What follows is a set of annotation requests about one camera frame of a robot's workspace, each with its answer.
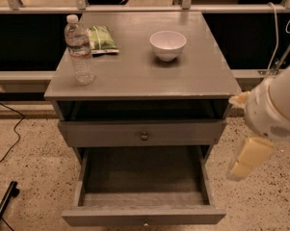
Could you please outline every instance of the drawer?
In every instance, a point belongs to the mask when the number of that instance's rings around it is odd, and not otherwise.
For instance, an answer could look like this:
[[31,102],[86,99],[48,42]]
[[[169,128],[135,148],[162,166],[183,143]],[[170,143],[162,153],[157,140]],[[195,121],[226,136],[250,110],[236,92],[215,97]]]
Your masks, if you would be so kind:
[[198,146],[88,148],[72,226],[216,224],[216,209]]
[[61,121],[59,130],[70,147],[195,145],[218,142],[225,121]]

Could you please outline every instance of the gray tabletop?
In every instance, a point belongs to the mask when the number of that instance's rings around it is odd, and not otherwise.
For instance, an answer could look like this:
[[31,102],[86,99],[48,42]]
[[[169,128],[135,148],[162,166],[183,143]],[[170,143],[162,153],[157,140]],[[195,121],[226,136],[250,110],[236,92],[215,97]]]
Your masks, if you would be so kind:
[[[82,19],[85,26],[107,26],[119,53],[93,58],[95,79],[80,86],[66,52],[47,100],[228,98],[241,91],[201,13],[84,13]],[[183,54],[171,62],[159,60],[149,42],[164,30],[187,39]]]

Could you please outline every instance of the green chip bag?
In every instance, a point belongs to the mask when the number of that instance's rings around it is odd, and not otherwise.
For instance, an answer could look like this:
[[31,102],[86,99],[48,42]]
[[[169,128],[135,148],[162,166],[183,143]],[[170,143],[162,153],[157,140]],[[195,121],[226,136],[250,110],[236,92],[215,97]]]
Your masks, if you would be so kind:
[[87,31],[93,54],[119,52],[106,26],[92,26]]

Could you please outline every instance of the white bottle cap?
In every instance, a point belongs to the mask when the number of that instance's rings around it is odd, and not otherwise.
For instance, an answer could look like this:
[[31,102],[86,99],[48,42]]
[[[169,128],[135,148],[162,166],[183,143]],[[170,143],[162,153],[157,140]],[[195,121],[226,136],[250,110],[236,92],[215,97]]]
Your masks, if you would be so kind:
[[66,20],[68,23],[77,23],[78,22],[78,17],[76,14],[70,14],[66,17]]

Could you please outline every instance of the white bowl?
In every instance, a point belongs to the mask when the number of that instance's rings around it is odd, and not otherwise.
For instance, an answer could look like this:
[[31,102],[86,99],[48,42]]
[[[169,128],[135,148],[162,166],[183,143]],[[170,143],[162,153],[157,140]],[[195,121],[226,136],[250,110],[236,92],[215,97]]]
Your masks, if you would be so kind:
[[163,61],[171,61],[182,53],[186,38],[174,31],[161,31],[150,38],[153,52]]

